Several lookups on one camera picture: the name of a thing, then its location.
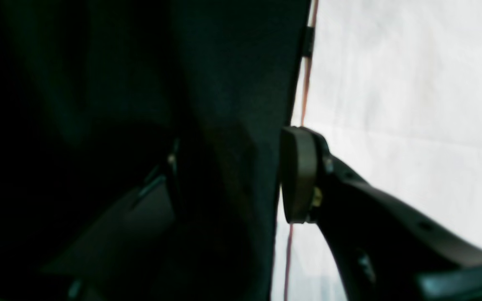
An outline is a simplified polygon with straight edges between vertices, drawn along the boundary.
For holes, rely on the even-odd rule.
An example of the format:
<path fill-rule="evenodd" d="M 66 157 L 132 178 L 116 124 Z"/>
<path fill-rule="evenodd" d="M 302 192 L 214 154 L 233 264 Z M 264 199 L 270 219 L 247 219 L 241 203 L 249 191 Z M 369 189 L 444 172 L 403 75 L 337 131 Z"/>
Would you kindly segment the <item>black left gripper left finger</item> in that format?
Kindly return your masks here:
<path fill-rule="evenodd" d="M 70 280 L 67 301 L 145 301 L 159 242 L 182 217 L 180 139 L 145 179 L 94 217 L 42 274 Z"/>

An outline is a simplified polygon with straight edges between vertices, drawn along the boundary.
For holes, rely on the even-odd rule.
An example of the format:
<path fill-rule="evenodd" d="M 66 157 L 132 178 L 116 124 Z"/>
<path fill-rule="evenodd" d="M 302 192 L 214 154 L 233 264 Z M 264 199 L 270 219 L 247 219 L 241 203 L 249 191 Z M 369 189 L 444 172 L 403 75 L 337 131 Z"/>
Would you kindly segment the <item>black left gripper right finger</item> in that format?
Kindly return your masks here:
<path fill-rule="evenodd" d="M 316 224 L 349 301 L 482 301 L 482 249 L 390 194 L 331 154 L 305 127 L 280 134 L 289 224 Z"/>

